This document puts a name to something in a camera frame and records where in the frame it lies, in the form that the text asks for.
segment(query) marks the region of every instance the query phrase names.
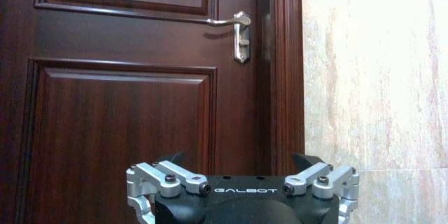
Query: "beige marble wall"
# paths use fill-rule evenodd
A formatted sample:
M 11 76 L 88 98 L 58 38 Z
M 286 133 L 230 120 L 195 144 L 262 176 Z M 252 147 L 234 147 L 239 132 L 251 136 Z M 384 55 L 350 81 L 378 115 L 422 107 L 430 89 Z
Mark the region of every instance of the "beige marble wall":
M 362 171 L 352 223 L 448 223 L 448 0 L 303 0 L 306 152 Z

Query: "dark brown door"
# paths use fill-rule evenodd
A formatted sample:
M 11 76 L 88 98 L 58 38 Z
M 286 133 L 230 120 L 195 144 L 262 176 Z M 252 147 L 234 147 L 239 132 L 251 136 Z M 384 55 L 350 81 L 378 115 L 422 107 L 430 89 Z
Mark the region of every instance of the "dark brown door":
M 204 22 L 242 10 L 246 64 Z M 126 169 L 180 151 L 258 171 L 256 0 L 2 0 L 0 18 L 4 223 L 135 223 Z

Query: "lever handle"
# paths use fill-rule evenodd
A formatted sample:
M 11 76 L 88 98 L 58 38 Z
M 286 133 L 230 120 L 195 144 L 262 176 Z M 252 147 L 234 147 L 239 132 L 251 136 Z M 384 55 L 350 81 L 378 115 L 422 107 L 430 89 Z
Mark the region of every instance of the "lever handle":
M 251 18 L 247 15 L 243 15 L 243 13 L 240 12 L 239 14 L 235 15 L 234 18 L 231 18 L 228 20 L 208 19 L 207 23 L 211 26 L 230 26 L 230 25 L 235 25 L 235 24 L 248 26 L 251 24 Z
M 250 60 L 250 24 L 251 18 L 246 12 L 239 12 L 234 15 L 234 18 L 228 20 L 208 19 L 207 24 L 210 26 L 230 26 L 234 25 L 235 30 L 235 42 L 234 42 L 234 58 L 240 63 L 246 63 Z

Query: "black screw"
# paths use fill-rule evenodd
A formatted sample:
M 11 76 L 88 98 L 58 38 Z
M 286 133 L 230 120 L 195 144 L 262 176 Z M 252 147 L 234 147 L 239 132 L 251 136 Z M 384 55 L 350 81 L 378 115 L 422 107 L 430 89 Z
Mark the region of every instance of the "black screw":
M 284 184 L 284 186 L 283 186 L 283 192 L 284 192 L 286 195 L 288 195 L 288 196 L 292 195 L 295 193 L 294 190 L 295 189 L 294 189 L 294 187 L 290 184 Z
M 210 184 L 203 184 L 199 188 L 199 192 L 202 193 L 203 196 L 208 195 L 212 191 L 212 187 Z
M 318 183 L 322 185 L 328 185 L 328 177 L 327 176 L 319 176 L 318 177 Z
M 166 175 L 166 181 L 167 182 L 175 182 L 176 181 L 176 175 L 175 174 L 167 174 Z

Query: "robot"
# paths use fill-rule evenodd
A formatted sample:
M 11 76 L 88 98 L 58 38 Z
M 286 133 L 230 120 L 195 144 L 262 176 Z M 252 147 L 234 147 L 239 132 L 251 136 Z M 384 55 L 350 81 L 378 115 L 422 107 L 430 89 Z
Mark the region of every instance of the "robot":
M 359 173 L 319 157 L 294 154 L 294 160 L 302 172 L 290 176 L 206 176 L 174 159 L 132 165 L 128 205 L 142 224 L 347 224 Z

